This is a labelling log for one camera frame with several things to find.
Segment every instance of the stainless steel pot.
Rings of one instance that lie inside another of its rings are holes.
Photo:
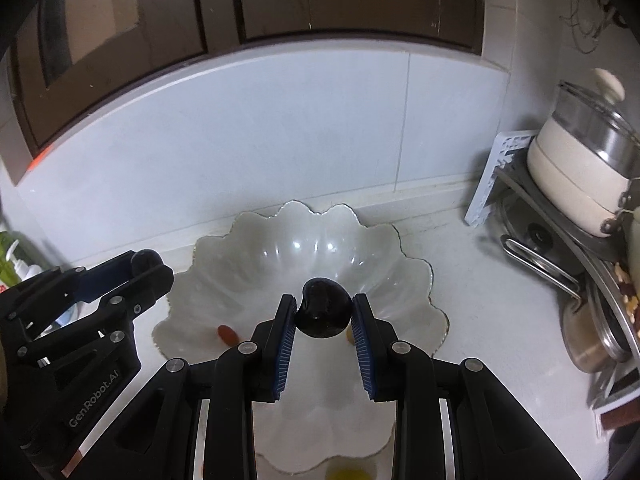
[[[638,176],[640,141],[614,102],[587,88],[561,81],[552,117],[575,139],[627,179]]]
[[[502,248],[514,260],[523,264],[571,296],[562,311],[562,338],[574,365],[588,374],[599,372],[613,362],[623,363],[631,352],[613,312],[603,299],[594,281],[585,276],[585,287],[544,256],[503,235]]]

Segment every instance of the white ceramic bowl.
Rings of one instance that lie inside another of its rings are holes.
[[[608,236],[600,231],[600,227],[605,220],[615,218],[615,213],[600,206],[558,170],[540,150],[537,138],[529,145],[527,167],[542,193],[569,220],[593,236]]]
[[[446,338],[447,317],[429,298],[431,266],[404,256],[391,225],[366,228],[345,205],[316,214],[289,202],[270,218],[242,213],[227,236],[197,241],[191,268],[176,274],[169,316],[154,340],[167,358],[216,359],[227,350],[216,333],[220,324],[249,339],[259,322],[273,318],[282,294],[300,304],[302,286],[316,276],[351,295],[366,293],[376,317],[428,354]],[[254,405],[255,450],[295,474],[330,457],[379,452],[394,420],[395,403],[369,400],[344,333],[318,340],[297,331],[281,400]]]
[[[629,181],[549,118],[537,136],[538,148],[582,192],[608,211],[618,210]]]

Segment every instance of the metal pot lid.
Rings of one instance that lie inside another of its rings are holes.
[[[607,354],[618,363],[631,358],[631,348],[607,300],[593,280],[587,279],[587,297],[596,332]]]
[[[634,130],[634,128],[627,122],[627,120],[620,115],[618,109],[610,102],[608,102],[601,95],[594,91],[589,90],[580,85],[569,83],[568,81],[560,81],[558,87],[561,91],[568,92],[569,94],[577,97],[584,104],[597,111],[601,117],[610,126],[615,128],[620,134],[624,135],[627,139],[631,140],[633,144],[640,150],[640,137]]]
[[[533,208],[515,192],[506,189],[498,197],[500,218],[509,235],[572,276],[584,272],[584,267]],[[542,262],[542,269],[549,271]]]

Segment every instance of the nuts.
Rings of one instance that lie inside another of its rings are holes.
[[[626,315],[634,326],[634,329],[638,332],[638,337],[640,338],[640,312],[638,312],[640,301],[638,300],[636,288],[631,281],[629,273],[623,270],[619,263],[616,263],[613,270],[618,279],[618,287],[620,288],[620,294],[622,294],[622,301],[625,303]]]
[[[356,346],[356,340],[353,338],[353,330],[351,329],[351,323],[347,327],[347,341]]]
[[[218,336],[229,348],[240,344],[240,337],[230,326],[220,325],[218,327]]]

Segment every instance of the pot handle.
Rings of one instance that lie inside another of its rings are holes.
[[[556,264],[547,260],[544,256],[541,256],[533,249],[527,247],[525,244],[520,243],[515,238],[511,238],[509,235],[502,235],[500,237],[502,248],[514,260],[519,261],[525,267],[533,270],[537,275],[541,276],[550,283],[553,283],[556,287],[564,290],[567,294],[571,295],[576,300],[581,300],[580,296],[580,283],[568,272],[565,272]],[[545,269],[539,266],[536,262],[541,262]]]

